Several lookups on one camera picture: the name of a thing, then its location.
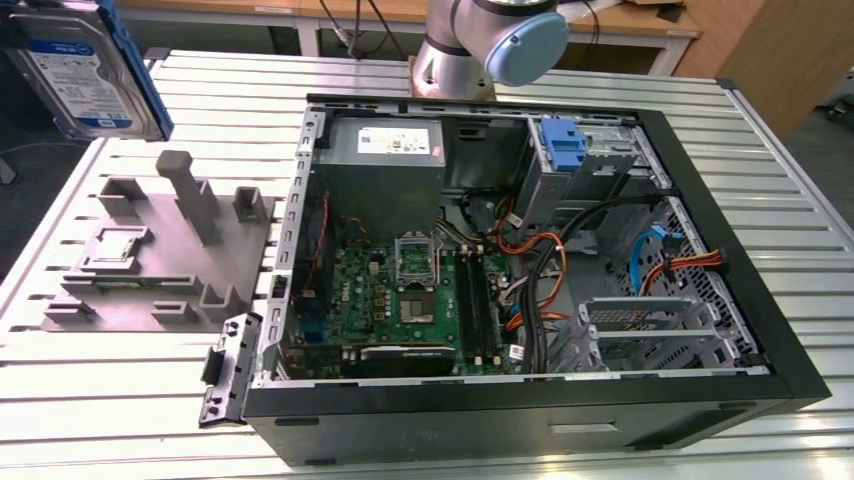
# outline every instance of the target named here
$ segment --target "table leg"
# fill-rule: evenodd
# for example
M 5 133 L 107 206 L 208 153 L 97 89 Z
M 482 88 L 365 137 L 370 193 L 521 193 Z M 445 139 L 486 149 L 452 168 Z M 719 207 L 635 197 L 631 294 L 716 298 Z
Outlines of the table leg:
M 660 52 L 657 52 L 657 56 L 655 57 L 655 62 L 652 63 L 652 68 L 649 68 L 648 75 L 657 75 L 664 77 L 669 77 L 672 75 L 672 72 L 676 69 L 676 65 L 679 65 L 679 60 L 681 60 L 681 56 L 684 55 L 684 51 L 687 50 L 689 43 L 689 38 L 669 38 L 667 45 L 660 50 Z
M 320 56 L 320 22 L 313 18 L 296 18 L 296 33 L 298 35 L 298 50 L 302 57 Z

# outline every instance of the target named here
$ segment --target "red cable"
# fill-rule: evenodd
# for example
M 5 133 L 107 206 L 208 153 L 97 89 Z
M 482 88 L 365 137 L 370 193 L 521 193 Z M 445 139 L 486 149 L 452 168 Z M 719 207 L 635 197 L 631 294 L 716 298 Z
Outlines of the red cable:
M 325 226 L 329 221 L 329 194 L 326 193 L 322 196 L 322 226 L 320 227 L 320 238 L 317 238 L 317 246 L 314 248 L 314 255 L 310 259 L 310 270 L 308 270 L 308 278 L 305 279 L 305 284 L 302 285 L 302 291 L 298 292 L 298 295 L 293 297 L 294 299 L 301 297 L 308 290 L 308 286 L 310 285 L 310 281 L 314 277 L 314 272 L 317 271 L 317 263 L 320 263 L 320 252 L 322 251 L 322 238 L 325 237 Z

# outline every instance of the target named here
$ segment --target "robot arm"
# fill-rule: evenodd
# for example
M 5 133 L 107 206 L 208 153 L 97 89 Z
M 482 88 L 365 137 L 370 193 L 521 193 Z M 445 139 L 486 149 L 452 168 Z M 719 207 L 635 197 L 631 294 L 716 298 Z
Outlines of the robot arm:
M 430 0 L 412 67 L 416 95 L 481 100 L 553 66 L 568 40 L 557 0 Z

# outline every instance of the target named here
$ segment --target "metal bracket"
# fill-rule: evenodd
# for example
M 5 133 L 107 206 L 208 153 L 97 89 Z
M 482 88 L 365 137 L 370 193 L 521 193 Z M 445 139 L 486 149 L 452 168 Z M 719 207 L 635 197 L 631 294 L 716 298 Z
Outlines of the metal bracket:
M 225 321 L 216 348 L 204 362 L 201 381 L 208 384 L 198 414 L 198 427 L 245 425 L 242 406 L 249 387 L 254 346 L 261 317 L 245 313 Z

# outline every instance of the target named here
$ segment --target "metal table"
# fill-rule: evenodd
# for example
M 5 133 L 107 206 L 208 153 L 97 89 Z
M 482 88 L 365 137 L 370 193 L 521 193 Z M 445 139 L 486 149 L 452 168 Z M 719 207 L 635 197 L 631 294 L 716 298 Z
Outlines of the metal table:
M 854 236 L 740 94 L 709 80 L 552 72 L 530 86 L 501 88 L 498 98 L 667 114 L 832 398 L 680 451 L 643 454 L 290 469 L 248 428 L 200 431 L 198 375 L 216 335 L 38 331 L 47 296 L 102 213 L 93 195 L 107 175 L 134 175 L 147 192 L 166 191 L 154 172 L 166 147 L 192 152 L 193 174 L 210 180 L 214 193 L 254 185 L 265 195 L 284 195 L 305 93 L 405 95 L 406 68 L 385 61 L 186 51 L 149 63 L 177 124 L 171 141 L 91 143 L 0 287 L 3 478 L 300 473 L 526 479 L 566 471 L 574 475 L 568 478 L 621 473 L 655 480 L 745 472 L 763 478 L 854 476 Z M 266 292 L 268 282 L 261 272 L 257 292 Z

